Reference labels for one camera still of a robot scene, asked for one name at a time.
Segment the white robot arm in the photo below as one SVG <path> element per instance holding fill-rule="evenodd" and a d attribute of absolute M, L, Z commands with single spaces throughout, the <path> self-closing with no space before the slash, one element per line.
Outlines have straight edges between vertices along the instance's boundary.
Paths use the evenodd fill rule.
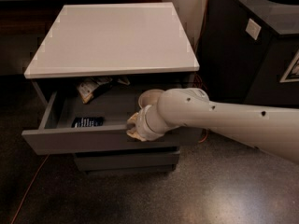
<path fill-rule="evenodd" d="M 299 110 L 213 102 L 196 88 L 159 93 L 128 120 L 127 134 L 154 141 L 179 127 L 210 130 L 249 147 L 299 163 Z"/>

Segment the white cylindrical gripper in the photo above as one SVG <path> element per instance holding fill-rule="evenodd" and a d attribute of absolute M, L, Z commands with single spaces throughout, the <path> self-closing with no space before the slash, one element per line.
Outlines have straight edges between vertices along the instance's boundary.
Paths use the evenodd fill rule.
<path fill-rule="evenodd" d="M 168 124 L 158 114 L 157 105 L 147 105 L 139 113 L 135 112 L 127 120 L 127 125 L 129 128 L 136 127 L 136 130 L 127 130 L 126 134 L 141 142 L 157 140 L 178 127 L 177 125 Z"/>

